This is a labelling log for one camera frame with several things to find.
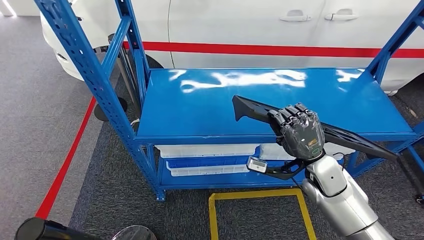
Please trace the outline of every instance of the robotic hand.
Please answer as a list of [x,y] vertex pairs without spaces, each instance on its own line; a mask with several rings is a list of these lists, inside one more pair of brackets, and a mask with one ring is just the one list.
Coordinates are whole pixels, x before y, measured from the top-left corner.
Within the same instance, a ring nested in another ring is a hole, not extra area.
[[339,235],[348,240],[394,240],[378,222],[365,192],[346,169],[325,154],[324,143],[386,159],[396,159],[396,154],[353,132],[321,123],[318,115],[301,103],[278,109],[237,95],[232,102],[237,121],[247,116],[268,123],[276,142],[296,157],[281,167],[268,167],[266,161],[251,156],[247,162],[250,170],[287,180],[305,169],[302,190]]

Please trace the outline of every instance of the floor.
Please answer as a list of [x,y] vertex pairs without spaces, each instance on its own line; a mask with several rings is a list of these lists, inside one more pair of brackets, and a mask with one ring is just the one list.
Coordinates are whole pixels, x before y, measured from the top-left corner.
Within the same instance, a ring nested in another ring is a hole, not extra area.
[[[44,42],[38,17],[0,17],[0,42],[6,46],[0,48],[0,234],[11,240],[48,191],[91,93],[61,69]],[[114,71],[111,80],[118,76]],[[412,124],[424,118],[423,91],[421,81],[391,98]],[[120,80],[116,92],[128,99]],[[131,105],[127,112],[132,115]],[[417,151],[424,156],[423,147]],[[404,156],[405,172],[397,162],[386,161],[357,181],[394,236],[422,240],[423,209],[412,195],[424,189],[423,175]],[[209,239],[208,197],[225,191],[175,190],[167,192],[165,202],[156,202],[111,126],[91,116],[49,219],[103,239],[134,224],[151,228],[161,240]],[[317,237],[340,239],[306,203]],[[307,239],[293,197],[218,201],[216,215],[220,239]]]
[[[92,95],[63,71],[44,41],[39,17],[0,16],[0,43],[0,235],[11,240],[40,206]],[[102,124],[90,118],[52,220],[71,219]]]
[[[116,92],[128,98],[124,89],[124,84],[118,81]],[[424,119],[424,104],[420,104],[424,102],[423,94],[424,81],[415,81],[391,100],[413,124]],[[127,113],[134,117],[131,105]],[[424,156],[424,147],[416,149]],[[406,152],[401,164],[404,171],[397,161],[385,161],[360,176],[357,182],[367,193],[380,223],[393,236],[400,240],[422,240],[424,208],[413,196],[424,191],[424,174]],[[165,202],[157,202],[121,140],[105,123],[69,226],[103,239],[111,239],[130,225],[146,226],[160,240],[209,239],[208,198],[212,193],[228,191],[252,189],[170,190],[166,192]],[[307,199],[306,205],[317,239],[342,239]],[[308,239],[294,196],[220,200],[215,206],[221,240]]]

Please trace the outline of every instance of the blue metal shelf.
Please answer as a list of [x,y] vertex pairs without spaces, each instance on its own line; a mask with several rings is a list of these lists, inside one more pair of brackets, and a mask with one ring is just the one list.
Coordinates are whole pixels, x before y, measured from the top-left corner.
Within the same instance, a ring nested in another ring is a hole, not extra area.
[[236,122],[234,95],[280,107],[302,102],[321,121],[373,141],[415,135],[363,69],[157,69],[136,139],[156,145],[275,143],[268,124],[247,117]]
[[[166,189],[293,186],[257,173],[172,177],[159,160],[154,144],[273,143],[271,129],[243,118],[236,124],[231,97],[243,95],[275,106],[303,102],[323,122],[357,132],[373,141],[398,141],[389,149],[399,153],[424,138],[424,122],[410,128],[379,88],[387,62],[408,36],[424,28],[421,0],[380,53],[364,70],[354,68],[251,68],[150,70],[130,0],[116,0],[121,22],[100,63],[67,0],[35,0],[57,38],[75,64],[146,181],[165,200]],[[142,116],[133,131],[109,76],[124,38],[134,56]],[[147,148],[147,155],[141,150]],[[351,155],[347,169],[357,177],[383,159],[356,165]],[[297,181],[303,176],[298,174]]]

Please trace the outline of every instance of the red floor line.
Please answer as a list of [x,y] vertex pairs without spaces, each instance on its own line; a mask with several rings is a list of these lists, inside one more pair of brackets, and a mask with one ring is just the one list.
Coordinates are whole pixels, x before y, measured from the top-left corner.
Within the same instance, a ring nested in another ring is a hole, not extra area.
[[48,190],[47,194],[44,197],[44,200],[42,201],[38,211],[36,212],[36,217],[41,219],[47,219],[47,217],[49,216],[49,213],[53,207],[53,204],[55,203],[58,192],[61,189],[66,173],[69,169],[69,166],[71,165],[72,158],[75,155],[75,151],[77,150],[78,144],[80,143],[81,137],[83,136],[84,130],[86,129],[87,123],[89,122],[90,115],[95,105],[96,99],[92,97],[90,103],[88,104],[87,110],[85,111],[85,115],[82,119],[81,125],[79,126],[79,129],[76,132],[75,139],[73,140],[69,152],[66,155],[65,161],[63,162],[62,167],[60,167],[56,178],[51,184],[50,189]]
[[[128,48],[128,42],[125,41],[123,46]],[[162,52],[336,58],[374,58],[380,51],[380,48],[369,47],[247,45],[160,41],[144,41],[143,46],[144,50]],[[394,53],[393,58],[424,58],[424,49],[400,48]]]

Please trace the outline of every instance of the white car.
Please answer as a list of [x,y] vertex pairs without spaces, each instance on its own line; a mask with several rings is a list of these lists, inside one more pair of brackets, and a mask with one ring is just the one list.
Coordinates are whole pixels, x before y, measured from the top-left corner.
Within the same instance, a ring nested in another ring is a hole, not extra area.
[[[366,67],[419,0],[134,0],[146,54],[165,68]],[[71,0],[92,48],[109,45],[114,0]],[[44,38],[82,79],[49,24]],[[424,72],[424,31],[389,61],[388,94]]]

